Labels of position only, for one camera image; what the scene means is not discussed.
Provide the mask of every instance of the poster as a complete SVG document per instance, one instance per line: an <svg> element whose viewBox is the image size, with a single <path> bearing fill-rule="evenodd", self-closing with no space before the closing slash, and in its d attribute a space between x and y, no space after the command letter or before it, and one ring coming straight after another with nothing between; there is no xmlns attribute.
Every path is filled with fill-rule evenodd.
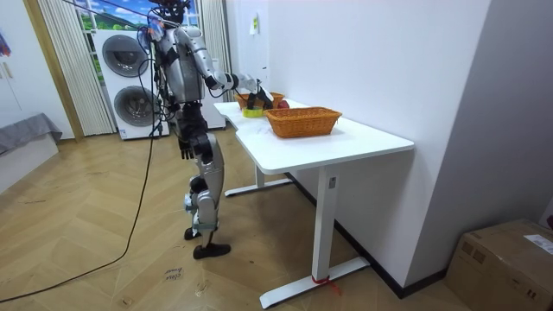
<svg viewBox="0 0 553 311"><path fill-rule="evenodd" d="M2 30L0 30L0 57L10 56L10 54L10 46L8 45L8 42L6 42L6 40L4 39L2 35Z"/></svg>

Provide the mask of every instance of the curtain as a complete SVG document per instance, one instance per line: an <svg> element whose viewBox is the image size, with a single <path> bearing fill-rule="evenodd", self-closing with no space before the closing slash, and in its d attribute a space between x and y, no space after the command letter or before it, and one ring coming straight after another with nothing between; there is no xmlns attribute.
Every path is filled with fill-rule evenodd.
<svg viewBox="0 0 553 311"><path fill-rule="evenodd" d="M219 70L231 71L228 51L225 3L223 0L198 0L200 8L200 27L206 40L206 48L212 58L219 60ZM227 92L223 99L231 101L232 92Z"/></svg>
<svg viewBox="0 0 553 311"><path fill-rule="evenodd" d="M75 8L38 0L85 136L115 132Z"/></svg>

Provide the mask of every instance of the stacked washer and dryer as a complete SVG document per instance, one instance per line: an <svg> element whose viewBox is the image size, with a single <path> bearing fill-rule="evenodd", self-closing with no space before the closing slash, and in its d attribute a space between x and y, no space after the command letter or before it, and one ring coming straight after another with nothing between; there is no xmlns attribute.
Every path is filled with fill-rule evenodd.
<svg viewBox="0 0 553 311"><path fill-rule="evenodd" d="M92 40L96 47L105 87L113 109L113 115L123 139L148 137L152 131L152 114L158 106L149 103L156 84L151 88L149 61L141 67L148 55L137 41L136 31L95 30ZM145 90L140 85L142 80ZM169 134L167 122L162 122L162 135Z"/></svg>

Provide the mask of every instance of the window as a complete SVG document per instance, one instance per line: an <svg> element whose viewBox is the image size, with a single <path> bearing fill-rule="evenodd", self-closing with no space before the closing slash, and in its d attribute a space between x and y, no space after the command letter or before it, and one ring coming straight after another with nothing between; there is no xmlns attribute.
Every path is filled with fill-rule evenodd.
<svg viewBox="0 0 553 311"><path fill-rule="evenodd" d="M94 62L100 84L104 85L104 77L99 67L98 57L96 56L96 48L92 42L90 35L93 29L113 29L113 30L130 30L136 31L129 25L136 27L146 26L147 19L145 16L138 15L132 11L147 15L149 10L154 6L148 0L111 0L111 2L119 5L111 5L108 3L102 3L96 0L74 0L76 4L88 8L98 14L94 14L87 10L75 7L77 10L77 16L80 20L81 28L83 29L83 35L88 45L88 51L91 55L91 60ZM190 10L186 10L182 24L194 25L199 27L199 14L196 9L195 0L190 3Z"/></svg>

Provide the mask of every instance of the brown basket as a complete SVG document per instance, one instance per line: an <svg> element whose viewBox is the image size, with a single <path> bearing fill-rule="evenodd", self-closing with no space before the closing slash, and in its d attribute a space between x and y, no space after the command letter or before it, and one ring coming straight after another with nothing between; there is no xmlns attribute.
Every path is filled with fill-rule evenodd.
<svg viewBox="0 0 553 311"><path fill-rule="evenodd" d="M323 107L270 109L265 114L281 138L328 135L342 115Z"/></svg>
<svg viewBox="0 0 553 311"><path fill-rule="evenodd" d="M271 92L270 95L273 96L273 109L276 109L278 107L278 103L280 103L284 95L277 92ZM244 109L248 105L248 96L250 96L249 93L247 94L234 94L234 99L238 101L238 104L240 105L240 110ZM254 107L259 107L263 109L263 100L256 98L256 101L254 102Z"/></svg>

